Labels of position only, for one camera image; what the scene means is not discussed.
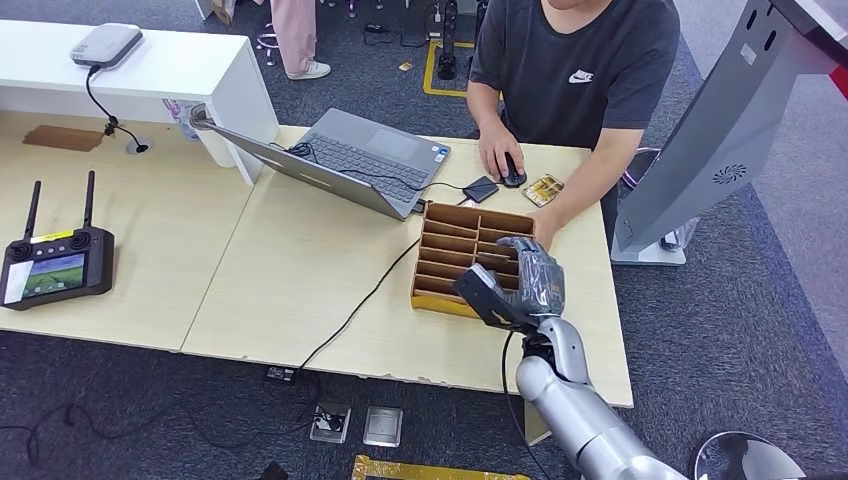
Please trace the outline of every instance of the cardboard piece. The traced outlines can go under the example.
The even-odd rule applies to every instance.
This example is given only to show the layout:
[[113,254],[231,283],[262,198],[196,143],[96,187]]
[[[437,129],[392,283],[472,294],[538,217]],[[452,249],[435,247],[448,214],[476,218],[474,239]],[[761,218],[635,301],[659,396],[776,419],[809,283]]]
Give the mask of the cardboard piece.
[[77,152],[90,152],[94,147],[100,145],[103,140],[103,132],[91,130],[78,130],[76,128],[53,127],[50,125],[39,125],[35,130],[24,136],[23,143],[27,145],[40,145],[42,147],[64,148]]
[[494,271],[501,288],[518,288],[515,250],[495,244],[502,237],[533,237],[533,219],[523,215],[430,203],[410,291],[413,308],[478,318],[454,291],[453,282],[472,264]]

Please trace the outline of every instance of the pink pants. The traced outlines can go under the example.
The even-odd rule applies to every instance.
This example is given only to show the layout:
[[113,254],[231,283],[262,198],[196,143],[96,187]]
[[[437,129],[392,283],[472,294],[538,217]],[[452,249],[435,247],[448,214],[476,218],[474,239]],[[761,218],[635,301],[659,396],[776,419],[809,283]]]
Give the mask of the pink pants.
[[286,73],[304,73],[315,56],[315,0],[271,0],[271,21]]

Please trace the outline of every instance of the white sneaker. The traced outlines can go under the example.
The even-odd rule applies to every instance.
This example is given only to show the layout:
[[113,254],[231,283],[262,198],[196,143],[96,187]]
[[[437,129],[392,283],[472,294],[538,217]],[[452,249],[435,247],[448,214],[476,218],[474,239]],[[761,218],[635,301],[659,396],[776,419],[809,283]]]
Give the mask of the white sneaker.
[[315,60],[311,60],[309,62],[309,67],[303,73],[298,73],[296,75],[290,75],[286,73],[286,76],[291,80],[312,80],[313,78],[321,78],[326,77],[330,73],[330,66],[326,63],[316,62]]

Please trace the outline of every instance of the nike logo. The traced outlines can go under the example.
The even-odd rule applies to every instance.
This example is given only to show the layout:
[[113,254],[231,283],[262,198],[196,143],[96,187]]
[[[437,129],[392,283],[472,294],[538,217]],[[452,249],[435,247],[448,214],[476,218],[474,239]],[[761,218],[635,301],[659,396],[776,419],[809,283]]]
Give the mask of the nike logo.
[[568,77],[568,83],[590,83],[592,78],[595,77],[594,73],[584,72],[583,70],[577,70],[570,77]]

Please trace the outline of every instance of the black computer mouse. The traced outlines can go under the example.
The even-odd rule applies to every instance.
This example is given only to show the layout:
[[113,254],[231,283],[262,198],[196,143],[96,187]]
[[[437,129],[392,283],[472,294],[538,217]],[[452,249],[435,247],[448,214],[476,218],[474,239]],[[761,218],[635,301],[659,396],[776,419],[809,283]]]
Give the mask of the black computer mouse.
[[512,159],[512,155],[509,153],[504,153],[506,156],[506,168],[509,170],[509,175],[503,178],[503,184],[506,188],[518,188],[524,185],[524,182],[527,181],[527,174],[518,174],[518,169],[515,168],[515,161]]

